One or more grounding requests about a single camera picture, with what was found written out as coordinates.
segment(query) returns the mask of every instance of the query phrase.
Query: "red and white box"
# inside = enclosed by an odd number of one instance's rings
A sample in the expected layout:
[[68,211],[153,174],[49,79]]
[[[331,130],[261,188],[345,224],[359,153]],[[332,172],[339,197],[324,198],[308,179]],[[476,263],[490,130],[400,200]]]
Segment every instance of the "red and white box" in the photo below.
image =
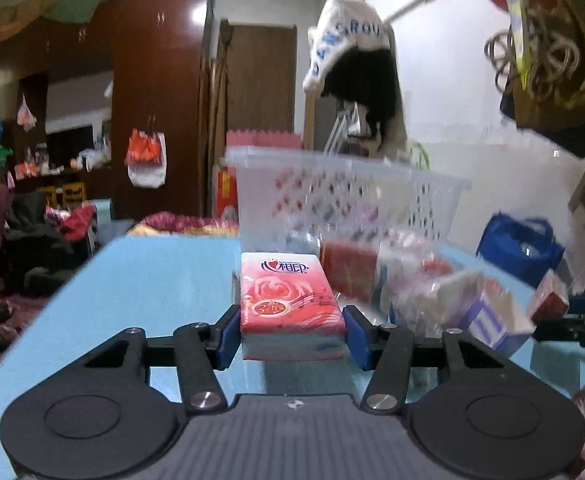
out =
[[346,323],[319,258],[241,255],[244,359],[315,361],[346,354]]

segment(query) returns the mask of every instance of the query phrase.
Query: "blue table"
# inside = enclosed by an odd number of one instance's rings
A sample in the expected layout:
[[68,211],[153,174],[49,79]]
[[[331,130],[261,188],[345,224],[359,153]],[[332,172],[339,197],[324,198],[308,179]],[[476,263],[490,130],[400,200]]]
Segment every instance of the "blue table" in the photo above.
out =
[[[532,290],[456,248],[444,253],[481,269],[526,305]],[[100,252],[47,306],[0,362],[0,418],[24,391],[131,326],[149,337],[170,335],[188,322],[215,322],[232,304],[231,273],[239,242],[188,237],[120,238]],[[567,396],[585,386],[585,350],[573,343],[529,340],[512,357]],[[331,394],[362,397],[370,372],[352,360],[266,364],[243,361],[218,372],[229,400],[236,394]],[[153,368],[150,383],[180,400],[173,368]],[[0,444],[0,480],[14,477]]]

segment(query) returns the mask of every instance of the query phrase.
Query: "plastic basket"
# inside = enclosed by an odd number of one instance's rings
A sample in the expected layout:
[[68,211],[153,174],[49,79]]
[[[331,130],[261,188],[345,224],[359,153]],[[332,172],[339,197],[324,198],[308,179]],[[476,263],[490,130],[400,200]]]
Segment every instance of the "plastic basket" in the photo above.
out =
[[243,251],[307,252],[316,235],[377,243],[408,226],[445,240],[470,182],[402,164],[275,148],[226,152]]

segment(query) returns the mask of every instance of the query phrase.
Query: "white plastic bag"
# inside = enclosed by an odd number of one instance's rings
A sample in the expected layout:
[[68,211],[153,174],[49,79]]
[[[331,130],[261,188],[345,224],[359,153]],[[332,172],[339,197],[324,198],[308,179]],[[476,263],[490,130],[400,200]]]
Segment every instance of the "white plastic bag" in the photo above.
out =
[[148,164],[137,164],[128,166],[128,178],[135,187],[150,187],[157,189],[166,183],[166,139],[164,134],[157,134],[161,142],[161,166],[150,166]]
[[28,108],[28,105],[26,104],[25,95],[22,95],[21,106],[16,114],[16,123],[26,132],[32,130],[37,124],[37,118],[31,114],[30,108]]

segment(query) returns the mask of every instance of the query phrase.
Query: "wooden door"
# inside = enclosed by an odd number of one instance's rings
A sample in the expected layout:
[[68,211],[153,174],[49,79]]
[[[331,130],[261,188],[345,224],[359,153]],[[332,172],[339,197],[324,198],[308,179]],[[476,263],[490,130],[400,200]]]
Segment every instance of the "wooden door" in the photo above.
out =
[[228,48],[228,129],[293,131],[297,28],[233,27]]
[[[198,94],[205,27],[183,17],[191,16],[196,6],[207,6],[207,1],[118,2],[120,27],[112,44],[111,136],[116,181],[113,205],[118,218],[141,219],[162,210],[194,216],[202,213]],[[149,117],[155,118],[155,130],[164,133],[166,139],[166,183],[159,189],[133,187],[123,165],[132,129],[147,130]]]

